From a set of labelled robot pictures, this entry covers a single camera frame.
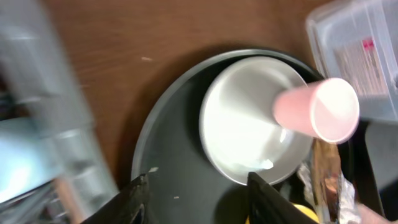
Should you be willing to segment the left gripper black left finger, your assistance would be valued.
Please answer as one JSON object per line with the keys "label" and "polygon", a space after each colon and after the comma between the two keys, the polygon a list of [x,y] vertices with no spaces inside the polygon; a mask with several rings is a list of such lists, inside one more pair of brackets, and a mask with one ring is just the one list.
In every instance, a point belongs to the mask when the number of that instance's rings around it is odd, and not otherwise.
{"label": "left gripper black left finger", "polygon": [[81,224],[149,224],[149,179],[141,174]]}

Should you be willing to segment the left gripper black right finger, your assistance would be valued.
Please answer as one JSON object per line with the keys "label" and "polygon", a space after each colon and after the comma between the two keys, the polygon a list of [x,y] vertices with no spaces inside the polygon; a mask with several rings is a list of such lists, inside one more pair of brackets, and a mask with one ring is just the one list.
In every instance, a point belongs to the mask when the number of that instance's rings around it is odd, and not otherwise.
{"label": "left gripper black right finger", "polygon": [[255,172],[248,174],[250,224],[316,224]]}

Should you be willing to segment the gold brown snack wrapper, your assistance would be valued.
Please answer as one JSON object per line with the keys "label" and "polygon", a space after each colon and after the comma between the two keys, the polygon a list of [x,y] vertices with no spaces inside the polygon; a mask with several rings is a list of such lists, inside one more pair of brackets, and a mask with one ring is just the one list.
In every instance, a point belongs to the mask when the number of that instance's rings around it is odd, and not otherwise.
{"label": "gold brown snack wrapper", "polygon": [[297,171],[304,197],[317,223],[361,223],[354,185],[343,175],[338,146],[314,139],[312,150]]}

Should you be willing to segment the pink plastic cup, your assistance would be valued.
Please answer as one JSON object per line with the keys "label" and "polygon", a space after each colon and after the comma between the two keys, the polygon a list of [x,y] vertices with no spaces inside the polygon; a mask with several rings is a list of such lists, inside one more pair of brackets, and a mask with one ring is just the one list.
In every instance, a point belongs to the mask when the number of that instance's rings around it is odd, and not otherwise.
{"label": "pink plastic cup", "polygon": [[291,129],[332,144],[346,142],[359,124],[359,100],[341,78],[329,78],[283,91],[272,107],[275,120]]}

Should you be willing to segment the light blue plastic cup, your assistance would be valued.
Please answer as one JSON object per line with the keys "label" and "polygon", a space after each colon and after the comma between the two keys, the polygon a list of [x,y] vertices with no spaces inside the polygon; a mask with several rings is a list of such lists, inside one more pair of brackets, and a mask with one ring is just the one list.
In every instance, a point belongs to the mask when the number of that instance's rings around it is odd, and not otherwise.
{"label": "light blue plastic cup", "polygon": [[59,165],[31,119],[1,121],[2,203],[46,184],[59,173]]}

